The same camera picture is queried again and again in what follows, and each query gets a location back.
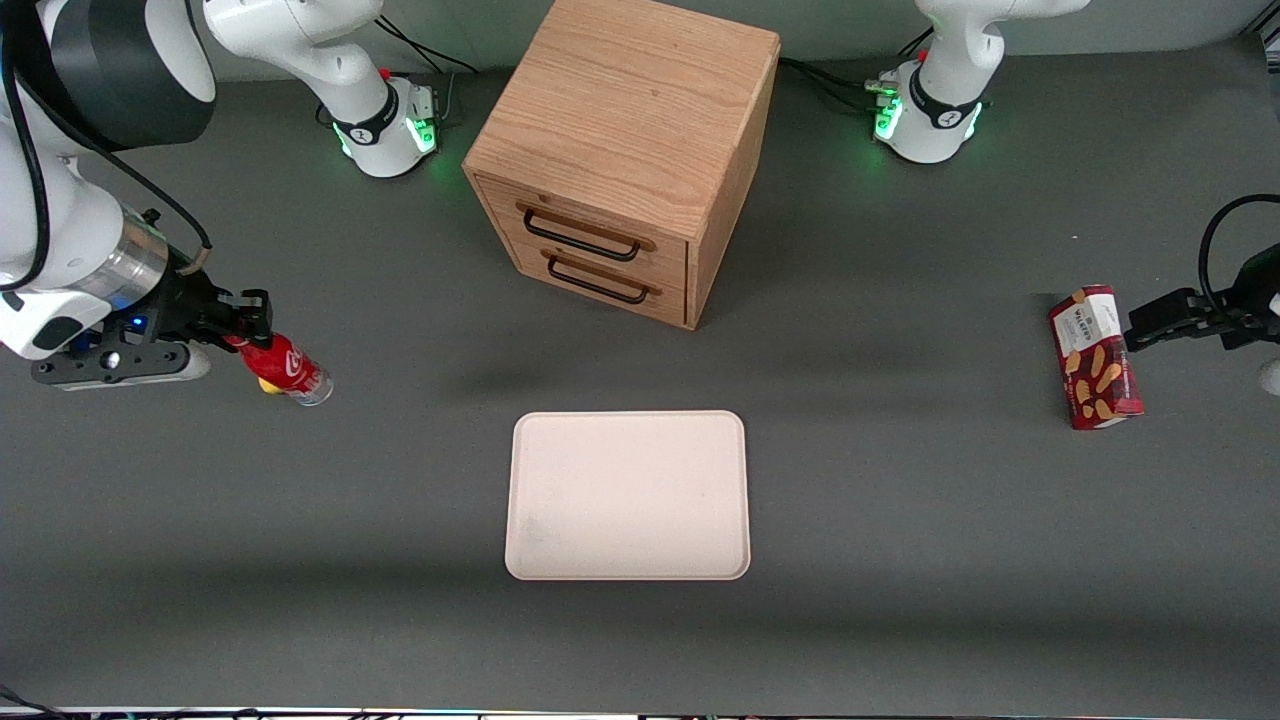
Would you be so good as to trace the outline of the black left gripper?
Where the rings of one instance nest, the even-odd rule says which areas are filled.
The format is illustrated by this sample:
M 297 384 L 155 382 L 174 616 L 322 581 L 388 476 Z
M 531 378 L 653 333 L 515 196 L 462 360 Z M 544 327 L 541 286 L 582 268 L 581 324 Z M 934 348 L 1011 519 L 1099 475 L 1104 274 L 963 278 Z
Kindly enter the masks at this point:
M 1174 290 L 1129 311 L 1126 350 L 1140 352 L 1172 340 L 1198 340 L 1221 334 L 1225 351 L 1254 342 L 1277 345 L 1279 319 L 1272 301 L 1279 293 L 1279 245 L 1249 258 L 1234 283 L 1215 293 L 1228 329 L 1216 324 L 1212 304 L 1193 288 Z

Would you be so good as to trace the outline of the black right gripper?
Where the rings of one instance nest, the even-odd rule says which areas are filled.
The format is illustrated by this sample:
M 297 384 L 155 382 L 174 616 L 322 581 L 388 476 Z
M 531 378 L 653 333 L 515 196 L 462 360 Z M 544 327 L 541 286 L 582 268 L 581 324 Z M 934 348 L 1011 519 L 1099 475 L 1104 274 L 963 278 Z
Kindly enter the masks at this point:
M 180 275 L 169 264 L 148 293 L 148 341 L 271 347 L 270 325 L 244 323 L 273 320 L 270 293 L 244 290 L 234 304 L 232 300 L 232 293 L 216 287 L 205 272 Z

